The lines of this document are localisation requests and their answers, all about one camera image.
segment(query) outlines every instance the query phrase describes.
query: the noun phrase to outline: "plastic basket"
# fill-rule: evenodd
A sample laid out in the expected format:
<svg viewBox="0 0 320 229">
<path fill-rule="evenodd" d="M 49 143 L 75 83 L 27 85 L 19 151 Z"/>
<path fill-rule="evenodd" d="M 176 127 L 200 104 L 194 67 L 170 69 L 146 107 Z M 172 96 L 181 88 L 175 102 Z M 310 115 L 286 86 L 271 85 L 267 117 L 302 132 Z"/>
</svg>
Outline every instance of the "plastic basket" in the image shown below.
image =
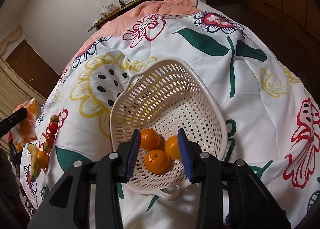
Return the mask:
<svg viewBox="0 0 320 229">
<path fill-rule="evenodd" d="M 199 143 L 203 151 L 219 160 L 225 155 L 227 127 L 219 108 L 196 73 L 178 58 L 158 61 L 131 77 L 111 111 L 113 150 L 130 140 L 134 129 L 146 128 L 153 128 L 164 138 L 162 147 L 183 128 L 188 139 Z M 191 184 L 180 160 L 172 160 L 171 169 L 157 175 L 145 168 L 145 155 L 141 148 L 128 183 L 133 191 L 174 200 Z"/>
</svg>

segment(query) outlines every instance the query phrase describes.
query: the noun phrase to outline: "dark floor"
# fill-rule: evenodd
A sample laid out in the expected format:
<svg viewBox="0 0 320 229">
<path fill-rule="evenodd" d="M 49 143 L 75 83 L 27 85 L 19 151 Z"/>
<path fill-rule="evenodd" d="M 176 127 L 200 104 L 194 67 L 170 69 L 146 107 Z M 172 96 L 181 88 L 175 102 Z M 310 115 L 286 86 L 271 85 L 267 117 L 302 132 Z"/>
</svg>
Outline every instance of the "dark floor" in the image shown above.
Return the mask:
<svg viewBox="0 0 320 229">
<path fill-rule="evenodd" d="M 249 27 L 277 59 L 302 80 L 314 100 L 320 103 L 320 66 L 295 38 L 276 23 L 237 0 L 224 4 L 214 0 L 206 1 L 209 6 Z"/>
</svg>

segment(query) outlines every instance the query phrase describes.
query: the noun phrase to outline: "silver screw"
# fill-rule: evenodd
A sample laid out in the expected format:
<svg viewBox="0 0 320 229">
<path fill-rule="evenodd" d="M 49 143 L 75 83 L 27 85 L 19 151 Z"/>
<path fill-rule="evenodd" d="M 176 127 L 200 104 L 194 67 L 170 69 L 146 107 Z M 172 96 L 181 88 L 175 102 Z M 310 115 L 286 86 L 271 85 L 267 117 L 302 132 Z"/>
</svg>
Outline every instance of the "silver screw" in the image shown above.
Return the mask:
<svg viewBox="0 0 320 229">
<path fill-rule="evenodd" d="M 201 158 L 208 158 L 208 157 L 210 157 L 210 155 L 209 155 L 209 153 L 207 153 L 207 152 L 202 152 L 202 153 L 200 154 L 200 157 L 201 157 Z"/>
<path fill-rule="evenodd" d="M 73 162 L 74 167 L 80 167 L 81 165 L 82 165 L 81 160 L 77 160 L 77 161 Z"/>
<path fill-rule="evenodd" d="M 236 161 L 236 164 L 237 164 L 237 166 L 244 166 L 244 165 L 245 165 L 245 162 L 244 162 L 242 159 L 238 159 L 238 160 Z"/>
<path fill-rule="evenodd" d="M 112 152 L 112 153 L 110 153 L 109 154 L 109 158 L 110 159 L 115 159 L 115 158 L 117 158 L 119 155 L 118 155 L 118 153 L 116 153 L 116 152 Z"/>
</svg>

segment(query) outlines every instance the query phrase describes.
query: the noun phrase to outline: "plastic bag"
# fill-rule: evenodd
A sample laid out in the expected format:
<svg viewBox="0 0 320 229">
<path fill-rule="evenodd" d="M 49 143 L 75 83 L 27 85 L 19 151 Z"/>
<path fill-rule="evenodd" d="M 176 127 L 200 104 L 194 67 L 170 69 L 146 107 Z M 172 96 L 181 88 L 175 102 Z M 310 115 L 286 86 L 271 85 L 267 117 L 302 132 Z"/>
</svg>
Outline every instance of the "plastic bag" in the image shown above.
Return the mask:
<svg viewBox="0 0 320 229">
<path fill-rule="evenodd" d="M 17 153 L 19 153 L 22 150 L 24 144 L 33 142 L 37 139 L 37 135 L 35 132 L 35 123 L 36 123 L 35 99 L 29 100 L 23 104 L 20 104 L 15 108 L 13 112 L 16 112 L 22 107 L 27 109 L 28 115 L 22 122 L 15 125 L 11 129 L 13 144 L 17 149 Z"/>
</svg>

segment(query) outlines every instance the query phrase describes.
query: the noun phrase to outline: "bed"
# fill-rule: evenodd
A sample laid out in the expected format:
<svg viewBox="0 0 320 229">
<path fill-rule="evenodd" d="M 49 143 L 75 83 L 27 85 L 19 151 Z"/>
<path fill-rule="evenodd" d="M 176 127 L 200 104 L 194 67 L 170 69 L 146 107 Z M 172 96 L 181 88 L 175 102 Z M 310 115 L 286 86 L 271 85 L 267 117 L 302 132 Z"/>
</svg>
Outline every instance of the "bed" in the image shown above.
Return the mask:
<svg viewBox="0 0 320 229">
<path fill-rule="evenodd" d="M 226 161 L 245 160 L 294 228 L 320 189 L 318 105 L 246 26 L 195 0 L 171 0 L 172 10 L 165 9 L 169 3 L 152 2 L 127 12 L 130 18 L 106 24 L 66 66 L 36 121 L 33 144 L 42 149 L 51 115 L 60 118 L 49 166 L 34 181 L 23 149 L 20 180 L 29 200 L 37 208 L 75 160 L 90 163 L 110 153 L 110 111 L 130 76 L 173 56 L 191 66 L 217 102 L 228 128 Z M 203 38 L 210 45 L 204 46 Z M 222 46 L 227 53 L 217 52 Z M 124 227 L 194 228 L 199 194 L 194 184 L 170 202 L 122 184 Z M 228 194 L 223 194 L 228 223 Z M 93 226 L 94 216 L 90 221 Z"/>
</svg>

